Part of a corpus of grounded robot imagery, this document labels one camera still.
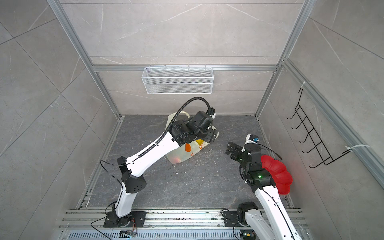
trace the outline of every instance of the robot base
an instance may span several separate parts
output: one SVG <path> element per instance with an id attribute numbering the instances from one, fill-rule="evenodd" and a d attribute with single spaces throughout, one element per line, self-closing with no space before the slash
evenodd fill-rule
<path id="1" fill-rule="evenodd" d="M 113 207 L 112 211 L 107 213 L 103 227 L 133 227 L 133 219 L 135 219 L 136 227 L 143 227 L 146 214 L 147 212 L 131 212 L 119 218 Z"/>

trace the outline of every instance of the yellow component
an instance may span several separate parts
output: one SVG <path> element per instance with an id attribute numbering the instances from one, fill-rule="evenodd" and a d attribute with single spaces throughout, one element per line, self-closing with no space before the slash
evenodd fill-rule
<path id="1" fill-rule="evenodd" d="M 201 140 L 201 139 L 198 139 L 198 140 L 196 140 L 196 142 L 197 142 L 198 145 L 201 145 L 201 144 L 203 144 L 204 141 Z"/>

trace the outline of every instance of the black mounting plate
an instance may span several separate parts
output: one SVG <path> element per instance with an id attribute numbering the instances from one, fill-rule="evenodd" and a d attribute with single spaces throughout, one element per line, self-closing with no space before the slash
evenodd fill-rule
<path id="1" fill-rule="evenodd" d="M 237 211 L 223 211 L 224 216 L 224 225 L 226 227 L 233 227 L 238 223 L 239 219 L 237 216 Z"/>
<path id="2" fill-rule="evenodd" d="M 132 218 L 135 219 L 136 227 L 143 227 L 145 216 L 147 212 L 131 212 L 129 215 L 125 217 L 118 218 L 116 216 L 115 211 L 111 211 L 107 213 L 107 217 L 105 218 L 103 227 L 133 227 L 133 221 L 130 221 Z"/>

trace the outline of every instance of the dark gray marble floor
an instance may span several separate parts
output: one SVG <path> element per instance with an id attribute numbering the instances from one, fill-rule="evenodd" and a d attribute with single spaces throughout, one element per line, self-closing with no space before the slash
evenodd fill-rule
<path id="1" fill-rule="evenodd" d="M 162 134 L 166 120 L 167 116 L 125 116 L 107 160 L 116 164 L 118 157 L 139 152 Z M 217 116 L 214 126 L 219 130 L 219 137 L 213 144 L 179 164 L 171 164 L 163 157 L 144 173 L 147 186 L 137 194 L 134 209 L 236 208 L 247 201 L 261 207 L 251 188 L 240 178 L 238 162 L 225 154 L 228 142 L 242 146 L 247 134 L 256 134 L 260 143 L 265 143 L 256 118 Z M 105 168 L 121 178 L 118 167 L 105 164 Z M 104 207 L 116 201 L 120 188 L 119 183 L 102 170 L 88 207 Z"/>

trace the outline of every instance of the robotic arm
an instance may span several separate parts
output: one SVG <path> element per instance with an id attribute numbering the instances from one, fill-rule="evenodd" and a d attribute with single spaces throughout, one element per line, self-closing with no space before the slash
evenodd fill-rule
<path id="1" fill-rule="evenodd" d="M 200 111 L 193 117 L 175 121 L 185 106 L 198 99 L 206 103 L 208 107 L 206 112 Z M 166 130 L 158 139 L 135 155 L 118 159 L 118 165 L 122 173 L 122 189 L 112 211 L 107 214 L 104 227 L 123 227 L 129 223 L 133 201 L 137 193 L 147 185 L 143 174 L 162 156 L 185 143 L 191 143 L 197 139 L 209 143 L 214 142 L 218 134 L 217 129 L 212 129 L 215 115 L 214 108 L 210 107 L 204 98 L 191 98 L 176 112 Z"/>
<path id="2" fill-rule="evenodd" d="M 239 204 L 237 209 L 239 223 L 249 225 L 260 240 L 301 240 L 284 209 L 271 173 L 262 167 L 264 162 L 257 142 L 258 136 L 249 134 L 243 147 L 229 142 L 226 154 L 240 163 L 240 175 L 262 204 L 272 228 L 253 202 Z"/>

